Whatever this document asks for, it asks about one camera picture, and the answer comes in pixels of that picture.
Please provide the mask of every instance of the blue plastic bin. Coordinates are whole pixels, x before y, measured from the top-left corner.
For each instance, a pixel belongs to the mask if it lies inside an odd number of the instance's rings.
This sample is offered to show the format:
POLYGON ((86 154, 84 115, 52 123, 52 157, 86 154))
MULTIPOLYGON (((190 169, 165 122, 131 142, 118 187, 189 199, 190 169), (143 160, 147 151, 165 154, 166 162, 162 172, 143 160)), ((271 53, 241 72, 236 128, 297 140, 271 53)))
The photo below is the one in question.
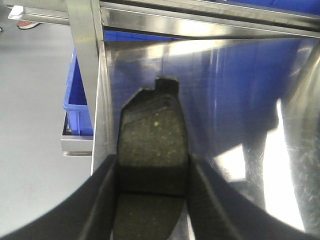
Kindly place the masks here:
POLYGON ((67 112, 72 135, 94 134, 76 51, 73 52, 66 78, 63 108, 67 112))

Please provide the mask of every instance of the metal frame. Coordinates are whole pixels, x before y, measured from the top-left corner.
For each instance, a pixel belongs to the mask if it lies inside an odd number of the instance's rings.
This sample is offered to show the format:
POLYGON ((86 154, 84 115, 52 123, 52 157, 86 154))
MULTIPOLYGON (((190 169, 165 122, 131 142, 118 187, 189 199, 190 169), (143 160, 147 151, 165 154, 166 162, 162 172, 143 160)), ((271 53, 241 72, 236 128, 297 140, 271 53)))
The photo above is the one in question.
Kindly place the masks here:
MULTIPOLYGON (((216 1, 4 0, 4 3, 21 6, 13 8, 11 19, 70 25, 94 133, 103 131, 101 138, 94 134, 92 159, 97 162, 115 149, 110 141, 113 137, 108 136, 114 134, 110 128, 112 115, 108 112, 111 100, 102 88, 111 90, 98 86, 99 71, 100 78, 108 78, 107 70, 102 69, 106 67, 106 56, 100 54, 105 53, 100 49, 103 26, 181 39, 320 38, 319 16, 216 1), (104 105, 97 102, 100 98, 104 105), (101 116, 107 122, 100 122, 101 116)), ((81 146, 81 141, 86 144, 79 147, 80 152, 89 152, 86 150, 90 149, 90 141, 75 136, 63 137, 62 148, 65 149, 65 143, 81 146)), ((96 168, 92 161, 92 171, 96 168)))

